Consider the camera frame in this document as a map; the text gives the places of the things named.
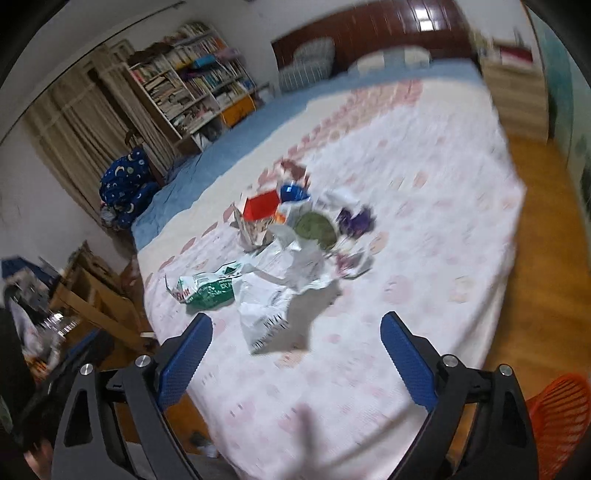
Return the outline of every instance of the bag of clothes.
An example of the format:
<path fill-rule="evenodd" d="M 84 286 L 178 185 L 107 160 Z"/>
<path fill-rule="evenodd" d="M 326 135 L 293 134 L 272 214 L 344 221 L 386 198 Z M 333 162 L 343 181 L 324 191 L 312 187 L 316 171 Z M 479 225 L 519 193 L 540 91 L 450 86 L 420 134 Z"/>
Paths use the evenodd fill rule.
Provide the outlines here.
<path fill-rule="evenodd" d="M 148 156 L 135 147 L 115 160 L 100 180 L 100 217 L 105 226 L 126 230 L 150 205 L 160 189 L 152 174 Z"/>

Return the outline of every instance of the nightstand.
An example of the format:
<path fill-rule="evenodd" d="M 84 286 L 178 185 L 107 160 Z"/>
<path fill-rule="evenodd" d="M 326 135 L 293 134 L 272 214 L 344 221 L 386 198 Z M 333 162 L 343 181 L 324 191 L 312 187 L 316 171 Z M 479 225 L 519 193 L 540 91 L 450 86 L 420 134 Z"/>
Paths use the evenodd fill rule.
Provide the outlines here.
<path fill-rule="evenodd" d="M 491 91 L 507 134 L 548 141 L 548 92 L 541 70 L 522 69 L 481 59 L 482 75 Z"/>

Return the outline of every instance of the pillow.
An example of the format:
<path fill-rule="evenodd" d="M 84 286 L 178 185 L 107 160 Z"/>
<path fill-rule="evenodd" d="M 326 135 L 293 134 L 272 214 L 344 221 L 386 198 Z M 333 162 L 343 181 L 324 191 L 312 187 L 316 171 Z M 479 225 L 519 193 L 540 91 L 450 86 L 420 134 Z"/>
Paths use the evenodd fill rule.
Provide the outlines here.
<path fill-rule="evenodd" d="M 365 74 L 372 70 L 383 70 L 392 67 L 428 67 L 430 62 L 431 54 L 422 47 L 395 47 L 388 50 L 378 50 L 361 57 L 349 67 L 349 73 Z"/>
<path fill-rule="evenodd" d="M 279 88 L 292 92 L 330 77 L 332 60 L 295 61 L 279 71 Z"/>
<path fill-rule="evenodd" d="M 316 38 L 299 47 L 293 55 L 294 63 L 306 60 L 330 60 L 335 59 L 335 41 L 330 37 Z"/>

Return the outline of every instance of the bed sheet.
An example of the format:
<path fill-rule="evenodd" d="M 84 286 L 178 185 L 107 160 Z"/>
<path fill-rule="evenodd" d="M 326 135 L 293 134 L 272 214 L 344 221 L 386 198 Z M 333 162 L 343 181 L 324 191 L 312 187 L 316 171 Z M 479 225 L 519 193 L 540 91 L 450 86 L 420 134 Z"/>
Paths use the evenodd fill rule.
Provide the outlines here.
<path fill-rule="evenodd" d="M 428 68 L 384 69 L 360 76 L 343 73 L 312 88 L 277 98 L 215 142 L 202 155 L 191 158 L 175 180 L 158 192 L 148 209 L 134 222 L 136 248 L 143 249 L 177 213 L 188 209 L 200 195 L 241 158 L 268 138 L 279 126 L 301 113 L 311 100 L 339 92 L 407 79 L 448 78 L 474 85 L 483 80 L 469 60 L 436 60 Z"/>
<path fill-rule="evenodd" d="M 274 138 L 301 134 L 322 112 L 329 118 L 284 154 L 309 168 L 313 196 L 345 184 L 374 207 L 376 228 L 364 241 L 376 262 L 362 277 L 340 282 L 342 294 L 310 326 L 307 350 L 250 355 L 236 306 L 208 312 L 213 342 L 188 392 L 242 478 L 288 478 L 303 465 L 318 478 L 387 478 L 425 412 L 413 405 L 379 340 L 381 317 L 395 310 L 439 352 L 479 367 L 512 266 L 524 187 L 484 87 L 430 79 L 330 95 L 310 102 L 262 147 L 285 149 L 289 144 L 274 146 Z M 252 178 L 253 189 L 272 184 L 269 170 L 255 175 L 268 160 L 255 149 L 180 214 L 191 221 L 167 225 L 171 240 L 187 242 L 180 252 L 178 245 L 166 250 L 175 253 L 146 279 L 146 311 L 160 341 L 179 335 L 193 317 L 166 292 L 165 276 L 212 271 L 242 255 L 220 206 L 230 201 L 231 186 Z M 219 220 L 191 238 L 210 210 Z M 150 265 L 142 252 L 138 259 L 142 269 Z M 315 459 L 298 436 L 304 408 L 314 421 Z"/>

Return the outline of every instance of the orange plastic basket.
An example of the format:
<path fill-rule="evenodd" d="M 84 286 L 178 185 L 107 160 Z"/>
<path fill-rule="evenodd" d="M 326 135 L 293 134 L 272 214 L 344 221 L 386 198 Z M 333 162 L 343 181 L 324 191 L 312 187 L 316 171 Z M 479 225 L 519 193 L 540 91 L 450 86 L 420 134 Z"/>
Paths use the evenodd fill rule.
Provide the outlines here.
<path fill-rule="evenodd" d="M 552 480 L 579 444 L 589 424 L 589 383 L 582 375 L 563 375 L 526 404 L 538 449 L 540 480 Z"/>

